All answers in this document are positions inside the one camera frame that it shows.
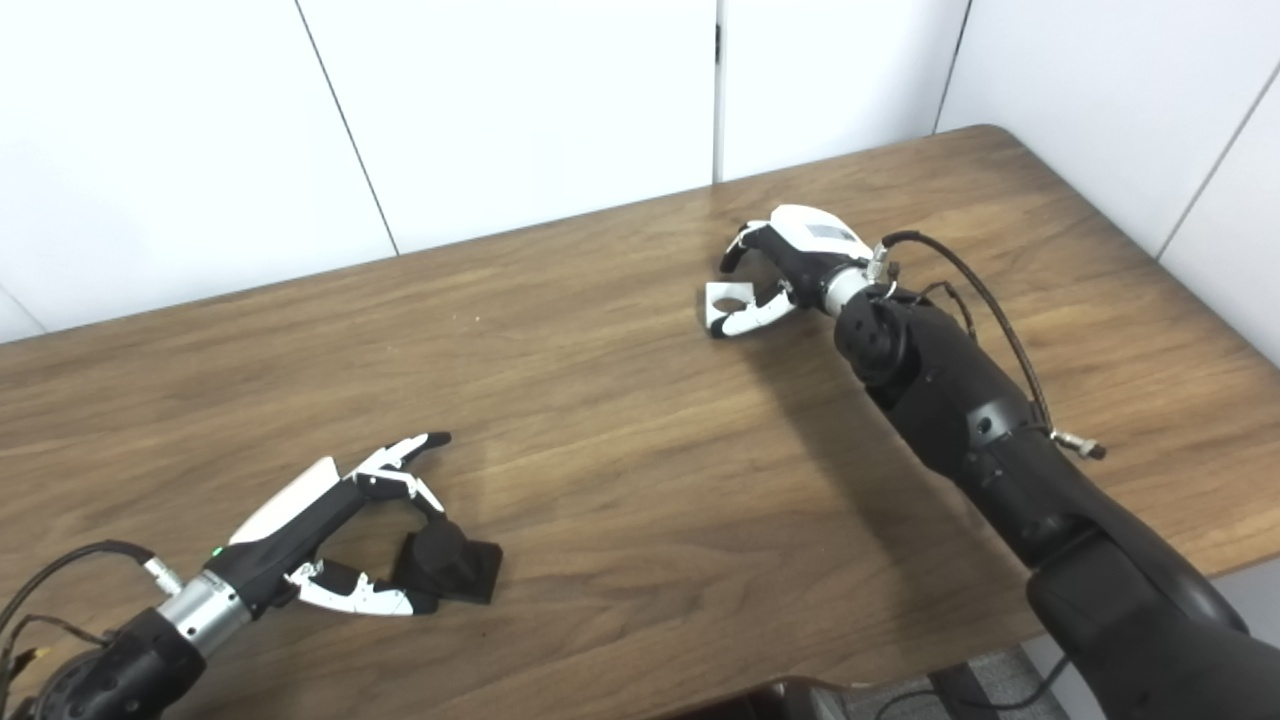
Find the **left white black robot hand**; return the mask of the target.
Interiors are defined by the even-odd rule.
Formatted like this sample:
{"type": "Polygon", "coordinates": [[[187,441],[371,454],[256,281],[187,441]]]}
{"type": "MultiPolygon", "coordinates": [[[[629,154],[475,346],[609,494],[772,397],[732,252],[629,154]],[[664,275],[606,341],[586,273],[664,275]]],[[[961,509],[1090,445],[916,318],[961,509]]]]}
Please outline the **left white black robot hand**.
{"type": "Polygon", "coordinates": [[[320,457],[252,512],[205,571],[230,588],[252,620],[292,600],[366,616],[433,615],[438,597],[326,564],[317,551],[371,503],[403,501],[426,520],[445,518],[439,498],[408,466],[451,441],[443,430],[411,436],[375,450],[346,474],[333,457],[320,457]]]}

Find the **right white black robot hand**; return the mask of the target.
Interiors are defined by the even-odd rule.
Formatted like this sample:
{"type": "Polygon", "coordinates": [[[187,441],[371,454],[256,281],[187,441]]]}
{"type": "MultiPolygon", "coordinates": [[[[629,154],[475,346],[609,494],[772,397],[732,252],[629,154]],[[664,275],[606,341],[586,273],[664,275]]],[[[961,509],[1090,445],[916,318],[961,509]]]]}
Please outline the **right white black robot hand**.
{"type": "Polygon", "coordinates": [[[712,338],[739,337],[772,325],[796,310],[837,316],[859,292],[878,283],[886,251],[872,249],[837,217],[796,204],[777,206],[765,220],[745,223],[719,260],[719,273],[736,272],[760,252],[780,273],[763,295],[750,283],[705,286],[705,327],[712,338]]]}

